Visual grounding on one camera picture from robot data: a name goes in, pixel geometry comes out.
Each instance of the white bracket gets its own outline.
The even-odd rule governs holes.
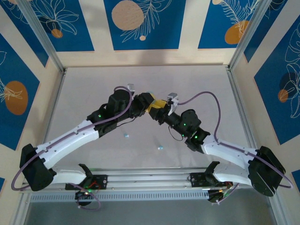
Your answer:
[[[131,94],[135,93],[135,85],[132,83],[127,84],[127,88],[130,90]]]
[[[178,95],[176,93],[170,93],[167,96],[167,103],[168,103],[168,105],[171,105],[171,109],[168,113],[168,116],[170,116],[173,112],[175,112],[175,110],[178,106],[178,102],[179,102],[179,99],[178,99]]]

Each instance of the beige wall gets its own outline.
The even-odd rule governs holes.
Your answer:
[[[235,48],[198,50],[210,1],[187,0],[178,50],[114,51],[104,2],[79,0],[95,51],[58,56],[66,67],[228,64]]]
[[[18,171],[22,147],[28,143],[35,146],[42,141],[60,74],[51,60],[46,68],[43,67],[1,7],[0,33],[40,81],[16,151],[0,144],[0,177],[5,178],[0,193],[0,224],[8,225],[18,204],[19,193],[11,190],[10,184]],[[23,175],[17,180],[16,186],[20,187],[22,181]]]
[[[288,178],[292,180],[291,172],[300,169],[300,135],[279,145],[267,110],[254,81],[254,76],[299,16],[299,8],[299,0],[289,0],[251,61],[247,63],[246,59],[242,57],[233,68],[234,76],[237,79],[248,117],[259,145],[268,146],[272,149],[285,167]],[[295,225],[299,224],[300,193],[297,187],[293,190],[284,188],[278,188],[278,190],[284,204],[287,205],[287,209],[284,210],[291,215]]]

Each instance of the orange circle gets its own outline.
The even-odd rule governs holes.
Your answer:
[[[112,21],[121,30],[134,30],[144,22],[144,13],[135,2],[123,0],[112,9]]]
[[[62,38],[62,32],[58,29],[53,29],[51,31],[51,34],[55,37],[55,38]]]
[[[282,90],[280,90],[280,92],[278,93],[278,99],[279,99],[282,103],[286,102],[287,99],[288,99],[288,97],[289,97],[289,94],[287,93],[287,90],[282,89]]]
[[[218,5],[218,4],[221,4],[223,0],[212,0],[212,3],[214,5]]]
[[[248,24],[249,21],[244,20],[239,22],[238,24],[231,26],[225,34],[225,42],[229,45],[238,44],[242,37],[242,35],[240,35],[240,31],[241,34],[244,34]]]
[[[14,115],[22,115],[28,104],[28,93],[24,84],[19,81],[11,81],[6,85],[4,92],[8,95],[5,97],[7,109]]]

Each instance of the metal frame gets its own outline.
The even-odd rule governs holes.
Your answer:
[[[41,45],[45,49],[46,53],[49,57],[53,60],[55,66],[60,72],[64,72],[64,67],[56,54],[55,48],[52,45],[49,37],[46,34],[42,24],[39,22],[35,12],[33,11],[32,7],[30,6],[27,0],[16,0],[18,7],[21,13],[24,15],[25,19],[27,20],[30,28],[33,30],[34,34],[37,36],[38,40],[40,41]]]
[[[250,123],[249,117],[247,116],[247,111],[245,108],[244,101],[242,99],[242,95],[240,89],[238,87],[238,83],[235,78],[235,74],[233,69],[235,68],[236,64],[238,63],[239,59],[243,56],[244,51],[249,44],[252,36],[254,35],[260,21],[262,20],[266,10],[268,9],[272,0],[263,0],[260,2],[257,10],[254,12],[250,23],[251,26],[248,26],[244,35],[242,36],[241,41],[239,42],[232,59],[230,60],[227,66],[227,74],[230,81],[230,85],[232,87],[232,92],[236,101],[236,105],[240,114],[240,118],[242,121],[242,125],[244,127],[244,131],[246,134],[247,142],[251,148],[258,148],[257,138],[255,138],[255,134],[253,132],[252,125]],[[269,197],[269,202],[271,204],[275,219],[278,224],[280,225],[291,225],[292,219],[290,214],[287,210],[287,207],[282,200],[280,188],[276,191],[273,197]]]
[[[24,17],[29,22],[31,28],[34,30],[39,41],[42,43],[46,52],[51,56],[55,65],[60,71],[65,71],[61,61],[57,57],[55,49],[51,44],[45,31],[41,29],[41,24],[34,16],[34,12],[26,0],[16,0],[19,3],[19,8],[24,14]],[[264,12],[272,0],[261,1],[252,19],[251,26],[249,26],[243,35],[238,47],[227,66],[226,70],[228,78],[232,87],[232,92],[236,101],[236,105],[240,114],[243,128],[247,137],[247,142],[251,148],[257,148],[255,136],[249,123],[247,112],[244,107],[243,99],[235,80],[232,69],[237,63],[240,56],[243,54],[247,44],[254,34],[259,22],[261,21]],[[60,86],[55,98],[54,106],[52,108],[51,116],[48,123],[48,128],[44,140],[48,136],[50,121],[52,120],[55,111],[60,91],[63,86],[65,73],[62,76]],[[123,169],[123,170],[99,170],[93,169],[94,174],[109,175],[109,183],[107,190],[101,191],[98,197],[102,201],[140,201],[140,200],[171,200],[171,199],[207,199],[207,190],[210,187],[192,188],[191,183],[186,179],[189,173],[204,172],[205,168],[164,168],[164,169]],[[241,185],[239,188],[251,188],[249,186]],[[20,195],[20,204],[16,209],[13,220],[10,225],[23,224],[26,218],[27,210],[30,202],[66,202],[74,200],[74,191],[65,191],[64,185],[52,185],[44,190],[33,193],[31,190],[24,191]],[[286,207],[281,200],[280,190],[276,195],[269,198],[272,209],[278,224],[289,225],[290,219]]]
[[[251,26],[248,26],[246,28],[246,31],[244,32],[240,42],[238,43],[238,46],[228,64],[229,70],[231,71],[232,68],[234,68],[234,65],[238,61],[238,59],[243,55],[249,41],[251,40],[251,37],[255,33],[259,23],[261,22],[265,12],[267,11],[268,7],[270,6],[270,3],[272,0],[262,0],[258,3],[258,6],[253,13],[253,16],[250,19],[249,24]]]

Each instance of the small blue object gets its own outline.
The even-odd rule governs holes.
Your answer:
[[[292,176],[294,177],[294,180],[300,192],[300,170],[292,172]]]
[[[0,177],[0,192],[1,192],[1,189],[3,187],[3,184],[4,184],[4,178]]]

